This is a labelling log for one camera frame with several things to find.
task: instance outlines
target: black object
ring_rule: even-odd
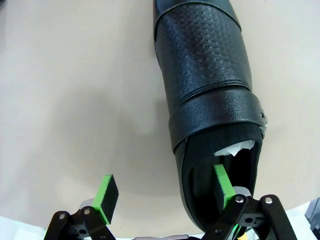
[[[316,239],[320,240],[320,198],[312,200],[306,210],[305,217]]]
[[[261,240],[297,240],[286,212],[275,195],[266,195],[260,201],[241,194],[233,196],[202,240],[227,240],[236,224],[252,227]],[[233,239],[243,233],[234,235]],[[83,240],[89,236],[92,240],[115,240],[99,212],[86,206],[73,215],[66,211],[56,212],[44,240]]]
[[[254,192],[267,120],[252,80],[241,28],[229,0],[154,0],[154,46],[170,114],[181,198],[204,232],[220,215],[214,165],[233,186]],[[235,157],[214,154],[253,140]]]

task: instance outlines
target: metal screw head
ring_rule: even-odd
[[[266,204],[272,204],[273,202],[271,197],[266,197],[264,201]]]
[[[90,213],[90,209],[89,209],[89,208],[85,209],[85,210],[83,211],[83,213],[84,213],[85,215],[88,215],[88,214]]]
[[[61,213],[60,215],[59,215],[59,219],[64,219],[65,218],[65,214],[64,213]]]
[[[245,200],[242,196],[236,196],[235,201],[239,204],[242,204]]]

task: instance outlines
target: green gripper pad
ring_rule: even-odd
[[[228,201],[236,195],[236,192],[229,180],[228,174],[222,164],[214,165],[215,174],[217,176],[217,182],[222,190],[223,208],[227,206]]]
[[[111,223],[118,196],[119,192],[114,176],[105,175],[91,206],[99,211],[106,225]]]

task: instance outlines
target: table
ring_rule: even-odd
[[[320,196],[320,1],[232,0],[268,117],[255,197]],[[105,174],[117,237],[198,233],[181,198],[151,0],[0,9],[0,215],[47,227]]]

